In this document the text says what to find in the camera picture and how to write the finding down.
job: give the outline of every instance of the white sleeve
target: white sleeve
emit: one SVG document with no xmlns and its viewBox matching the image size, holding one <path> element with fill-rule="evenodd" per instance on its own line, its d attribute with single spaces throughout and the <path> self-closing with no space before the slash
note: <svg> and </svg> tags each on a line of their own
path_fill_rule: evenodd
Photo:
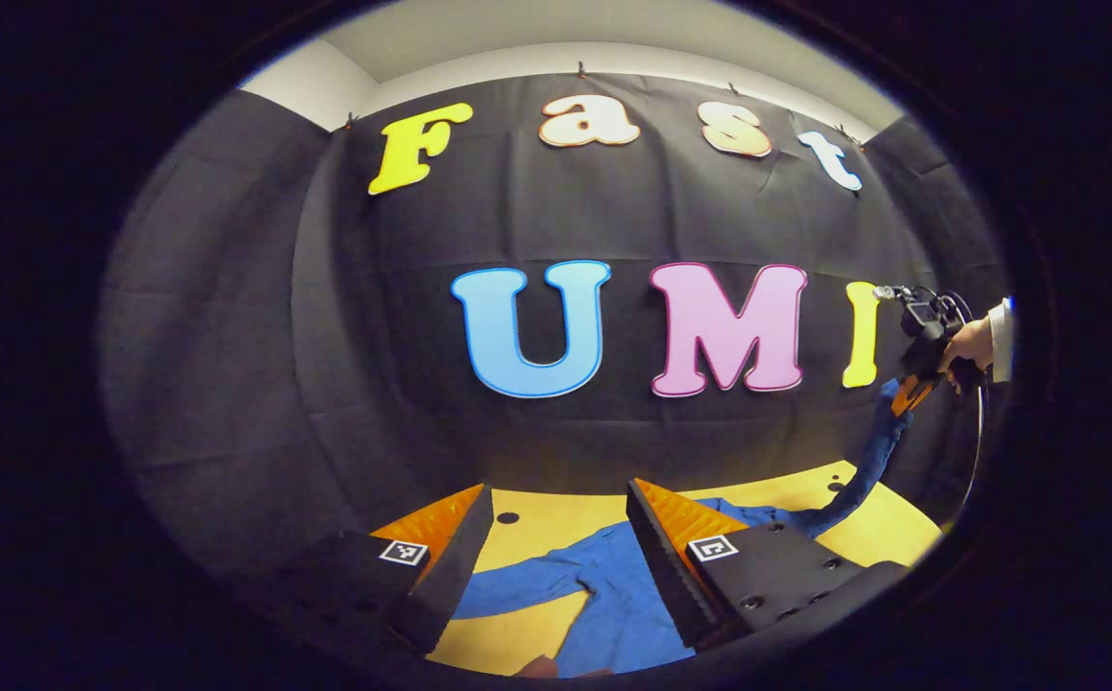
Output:
<svg viewBox="0 0 1112 691">
<path fill-rule="evenodd" d="M 1012 333 L 1016 329 L 1016 319 L 1012 316 L 1011 298 L 990 310 L 990 343 L 994 346 L 995 381 L 1011 381 L 1012 376 Z"/>
</svg>

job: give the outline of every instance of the blue letter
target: blue letter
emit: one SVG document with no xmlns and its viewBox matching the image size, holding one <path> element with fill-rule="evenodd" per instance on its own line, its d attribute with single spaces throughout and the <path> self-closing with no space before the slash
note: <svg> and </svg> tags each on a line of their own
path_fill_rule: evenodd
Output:
<svg viewBox="0 0 1112 691">
<path fill-rule="evenodd" d="M 582 386 L 603 363 L 603 312 L 598 287 L 612 278 L 602 261 L 560 261 L 547 269 L 547 283 L 564 297 L 564 357 L 537 366 L 522 357 L 517 339 L 517 293 L 526 275 L 498 268 L 464 273 L 451 292 L 466 310 L 466 345 L 483 384 L 517 398 L 562 396 Z"/>
<path fill-rule="evenodd" d="M 846 171 L 845 166 L 842 165 L 840 158 L 845 158 L 845 152 L 842 151 L 840 146 L 828 144 L 828 140 L 824 139 L 824 135 L 820 135 L 818 131 L 802 132 L 798 136 L 798 141 L 811 146 L 811 150 L 815 152 L 815 157 L 820 158 L 820 166 L 824 166 L 824 171 L 828 174 L 828 177 L 833 178 L 833 182 L 841 185 L 845 189 L 863 188 L 863 180 L 858 179 L 857 175 Z"/>
</svg>

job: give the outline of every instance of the white wall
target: white wall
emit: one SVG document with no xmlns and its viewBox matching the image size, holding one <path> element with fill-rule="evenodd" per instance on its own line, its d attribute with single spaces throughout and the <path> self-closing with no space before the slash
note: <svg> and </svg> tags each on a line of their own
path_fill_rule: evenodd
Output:
<svg viewBox="0 0 1112 691">
<path fill-rule="evenodd" d="M 731 82 L 745 96 L 795 110 L 828 126 L 844 124 L 845 131 L 860 141 L 876 135 L 874 127 L 841 107 L 770 76 L 691 52 L 631 43 L 542 43 L 457 58 L 381 82 L 367 98 L 363 113 L 467 83 L 533 73 L 574 73 L 578 60 L 590 72 L 665 76 L 721 88 Z"/>
<path fill-rule="evenodd" d="M 240 88 L 336 130 L 345 126 L 346 113 L 364 115 L 377 83 L 342 51 L 316 39 L 266 66 Z"/>
</svg>

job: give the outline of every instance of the yellow tabletop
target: yellow tabletop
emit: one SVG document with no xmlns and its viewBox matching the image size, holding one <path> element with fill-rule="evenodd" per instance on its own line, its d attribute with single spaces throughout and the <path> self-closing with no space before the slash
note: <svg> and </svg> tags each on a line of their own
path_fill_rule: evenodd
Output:
<svg viewBox="0 0 1112 691">
<path fill-rule="evenodd" d="M 735 506 L 780 506 L 787 511 L 824 506 L 833 498 L 831 482 L 850 482 L 854 466 L 836 461 L 783 477 L 682 492 L 684 497 L 722 497 Z M 567 547 L 600 527 L 626 521 L 623 494 L 540 494 L 492 491 L 493 510 L 520 516 L 513 524 L 495 521 L 475 572 L 506 567 Z M 882 483 L 850 517 L 815 540 L 860 565 L 893 561 L 911 565 L 941 536 L 919 509 Z M 586 593 L 489 618 L 450 621 L 428 660 L 485 673 L 516 673 L 539 654 L 555 658 L 577 620 Z"/>
</svg>

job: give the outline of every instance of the black fabric backdrop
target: black fabric backdrop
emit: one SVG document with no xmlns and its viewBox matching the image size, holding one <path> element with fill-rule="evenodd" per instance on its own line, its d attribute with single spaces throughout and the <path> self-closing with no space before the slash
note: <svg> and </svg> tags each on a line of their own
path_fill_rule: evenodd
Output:
<svg viewBox="0 0 1112 691">
<path fill-rule="evenodd" d="M 543 144 L 543 105 L 575 93 L 618 98 L 639 139 Z M 386 124 L 456 101 L 475 115 L 451 126 L 428 178 L 368 196 Z M 702 101 L 752 109 L 774 152 L 713 149 Z M 857 196 L 797 144 L 807 130 L 846 151 Z M 113 428 L 145 497 L 214 570 L 265 567 L 325 531 L 375 527 L 478 482 L 618 493 L 642 476 L 691 490 L 832 463 L 863 442 L 876 385 L 906 346 L 896 307 L 881 305 L 878 379 L 842 387 L 846 284 L 955 288 L 979 310 L 1004 294 L 981 211 L 945 169 L 906 124 L 862 151 L 804 115 L 644 76 L 477 83 L 332 137 L 235 93 L 162 164 L 118 245 L 101 334 Z M 547 399 L 483 386 L 451 279 L 525 270 L 522 349 L 550 362 L 563 316 L 542 273 L 578 258 L 612 265 L 598 375 Z M 806 270 L 802 384 L 655 396 L 666 318 L 647 277 L 667 261 L 708 264 L 736 308 L 758 267 Z M 967 481 L 969 408 L 946 393 L 924 403 L 884 477 L 933 520 Z"/>
</svg>

